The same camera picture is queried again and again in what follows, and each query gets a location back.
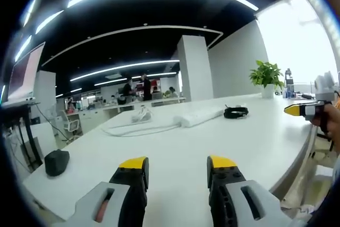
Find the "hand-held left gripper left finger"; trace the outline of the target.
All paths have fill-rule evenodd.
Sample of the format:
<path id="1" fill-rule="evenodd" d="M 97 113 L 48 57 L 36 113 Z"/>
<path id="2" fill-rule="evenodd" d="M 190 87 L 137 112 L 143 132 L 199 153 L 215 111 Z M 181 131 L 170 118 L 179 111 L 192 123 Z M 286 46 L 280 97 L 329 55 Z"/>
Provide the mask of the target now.
<path id="1" fill-rule="evenodd" d="M 74 214 L 53 226 L 143 226 L 147 207 L 149 159 L 121 163 L 109 182 L 101 182 L 76 202 Z"/>

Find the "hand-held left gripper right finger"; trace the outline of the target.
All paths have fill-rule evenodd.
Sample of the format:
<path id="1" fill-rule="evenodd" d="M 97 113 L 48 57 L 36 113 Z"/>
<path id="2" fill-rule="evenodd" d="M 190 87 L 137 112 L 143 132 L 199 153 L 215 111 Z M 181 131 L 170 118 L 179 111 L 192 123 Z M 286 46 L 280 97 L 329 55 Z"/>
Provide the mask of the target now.
<path id="1" fill-rule="evenodd" d="M 213 226 L 306 226 L 287 216 L 271 192 L 246 180 L 228 158 L 207 157 L 207 185 Z"/>

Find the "person's right hand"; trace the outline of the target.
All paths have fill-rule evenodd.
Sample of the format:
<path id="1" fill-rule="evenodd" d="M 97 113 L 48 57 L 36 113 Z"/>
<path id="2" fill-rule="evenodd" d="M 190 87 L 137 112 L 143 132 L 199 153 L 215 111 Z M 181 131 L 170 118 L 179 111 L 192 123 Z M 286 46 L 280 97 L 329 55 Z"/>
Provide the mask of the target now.
<path id="1" fill-rule="evenodd" d="M 323 113 L 327 116 L 327 136 L 337 146 L 339 145 L 339 109 L 331 104 L 326 104 Z"/>

